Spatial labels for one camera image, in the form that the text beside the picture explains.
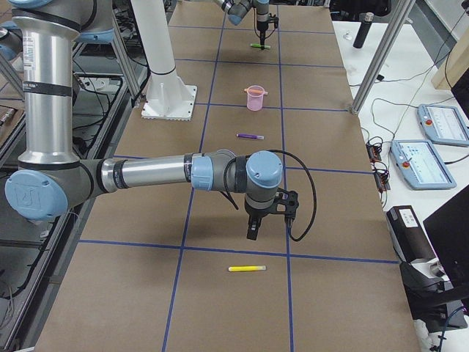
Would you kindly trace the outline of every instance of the table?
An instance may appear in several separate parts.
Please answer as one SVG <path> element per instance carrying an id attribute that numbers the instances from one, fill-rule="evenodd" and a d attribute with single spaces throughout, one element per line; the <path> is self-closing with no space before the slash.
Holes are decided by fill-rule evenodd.
<path id="1" fill-rule="evenodd" d="M 373 23 L 362 49 L 356 49 L 352 46 L 355 34 L 360 26 L 359 23 L 334 22 L 333 25 L 336 30 L 336 38 L 339 43 L 342 59 L 344 60 L 344 66 L 347 70 L 349 83 L 352 86 L 360 84 L 387 25 L 384 23 Z M 344 37 L 347 32 L 349 32 L 353 39 L 348 40 Z M 390 141 L 392 138 L 389 132 L 379 128 L 372 121 L 371 106 L 374 99 L 383 98 L 393 103 L 410 103 L 411 105 L 418 106 L 422 103 L 436 103 L 453 96 L 449 91 L 435 90 L 433 88 L 431 79 L 436 73 L 437 68 L 433 67 L 433 61 L 413 27 L 410 24 L 405 24 L 386 59 L 381 74 L 385 76 L 385 80 L 391 81 L 411 78 L 426 70 L 429 70 L 427 77 L 426 74 L 423 74 L 409 81 L 379 83 L 373 86 L 359 114 L 361 125 L 370 132 L 371 137 L 381 136 L 385 142 Z M 414 96 L 420 86 L 421 88 L 416 94 L 415 99 L 411 102 L 412 96 Z M 355 95 L 358 87 L 351 87 L 351 90 L 352 94 Z M 450 99 L 443 103 L 443 105 L 456 106 L 463 114 L 455 99 Z M 406 106 L 394 106 L 377 100 L 374 103 L 373 112 L 375 120 L 392 131 L 396 130 L 399 120 L 404 116 L 401 127 L 396 133 L 396 139 L 425 139 L 424 132 L 418 124 L 416 109 L 410 108 L 407 110 Z M 363 136 L 365 140 L 369 138 L 365 131 Z M 444 161 L 457 160 L 469 153 L 469 149 L 464 147 L 450 147 L 438 144 L 435 144 L 435 147 Z M 390 164 L 389 169 L 391 173 L 391 190 L 388 192 L 387 202 L 384 207 L 385 211 L 396 205 L 412 205 L 417 217 L 422 222 L 427 216 L 469 184 L 467 174 L 468 164 L 467 161 L 462 161 L 458 164 L 448 165 L 450 173 L 457 182 L 456 188 L 445 191 L 411 190 L 394 163 L 389 163 L 388 150 L 389 144 L 384 144 L 382 158 L 384 162 L 388 165 Z M 429 273 L 428 265 L 417 266 L 418 270 L 426 274 Z M 438 344 L 439 339 L 437 335 L 431 334 L 431 338 L 434 343 Z M 463 352 L 467 350 L 469 329 L 448 331 L 446 337 L 448 340 L 444 342 L 445 351 Z"/>
<path id="2" fill-rule="evenodd" d="M 256 51 L 252 12 L 234 28 L 214 4 L 179 3 L 170 33 L 178 74 L 199 88 L 193 118 L 144 120 L 136 109 L 115 156 L 284 148 L 317 184 L 312 231 L 293 243 L 270 216 L 248 241 L 244 212 L 189 185 L 101 197 L 36 351 L 418 350 L 329 13 L 272 10 L 280 30 Z M 251 84 L 269 92 L 258 112 L 245 108 Z M 309 184 L 285 164 L 284 187 L 300 194 L 298 234 Z M 227 271 L 249 264 L 267 270 Z"/>

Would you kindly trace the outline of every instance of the pink cup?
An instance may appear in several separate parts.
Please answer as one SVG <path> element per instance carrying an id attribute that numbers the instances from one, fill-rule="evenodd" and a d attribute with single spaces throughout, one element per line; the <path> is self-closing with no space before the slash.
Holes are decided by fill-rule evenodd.
<path id="1" fill-rule="evenodd" d="M 248 93 L 248 109 L 252 111 L 259 111 L 262 109 L 265 89 L 261 86 L 250 86 L 246 92 Z"/>

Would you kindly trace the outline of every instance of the label sticker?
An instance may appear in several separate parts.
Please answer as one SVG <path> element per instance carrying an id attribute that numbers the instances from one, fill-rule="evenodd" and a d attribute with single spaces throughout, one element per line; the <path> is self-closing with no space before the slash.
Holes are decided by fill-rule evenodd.
<path id="1" fill-rule="evenodd" d="M 410 209 L 399 209 L 399 212 L 406 227 L 418 227 L 417 220 Z"/>
<path id="2" fill-rule="evenodd" d="M 23 38 L 23 66 L 25 70 L 34 69 L 34 39 L 33 37 Z"/>

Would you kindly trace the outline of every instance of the robotic arm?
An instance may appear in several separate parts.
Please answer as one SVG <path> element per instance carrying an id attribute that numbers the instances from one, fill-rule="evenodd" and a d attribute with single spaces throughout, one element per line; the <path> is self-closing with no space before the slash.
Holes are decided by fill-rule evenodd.
<path id="1" fill-rule="evenodd" d="M 261 50 L 265 49 L 265 33 L 269 29 L 269 23 L 274 28 L 278 27 L 278 17 L 269 13 L 269 0 L 241 0 L 236 3 L 233 0 L 213 0 L 228 14 L 228 19 L 235 26 L 241 23 L 251 8 L 256 9 L 256 28 L 259 31 Z"/>
<path id="2" fill-rule="evenodd" d="M 72 41 L 111 40 L 111 0 L 10 2 L 13 20 L 23 32 L 26 151 L 18 158 L 20 170 L 6 182 L 5 194 L 19 214 L 50 219 L 120 189 L 190 182 L 195 189 L 225 191 L 228 199 L 230 192 L 244 193 L 250 239 L 256 239 L 262 218 L 270 213 L 285 215 L 291 224 L 297 194 L 278 188 L 283 165 L 268 151 L 80 160 L 72 149 Z M 285 211 L 278 211 L 278 205 Z"/>

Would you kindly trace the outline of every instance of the aluminum pole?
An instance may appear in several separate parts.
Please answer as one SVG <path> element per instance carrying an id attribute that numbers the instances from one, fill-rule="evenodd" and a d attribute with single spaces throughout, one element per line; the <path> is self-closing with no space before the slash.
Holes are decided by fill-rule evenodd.
<path id="1" fill-rule="evenodd" d="M 376 77 L 380 73 L 384 62 L 388 57 L 394 41 L 401 31 L 402 25 L 405 23 L 415 2 L 416 0 L 401 0 L 398 3 L 391 21 L 388 24 L 388 28 L 386 28 L 376 53 L 374 53 L 373 60 L 366 71 L 363 81 L 361 82 L 353 104 L 350 107 L 350 112 L 352 114 L 358 114 L 360 112 L 366 98 L 368 97 L 369 91 L 372 90 Z"/>

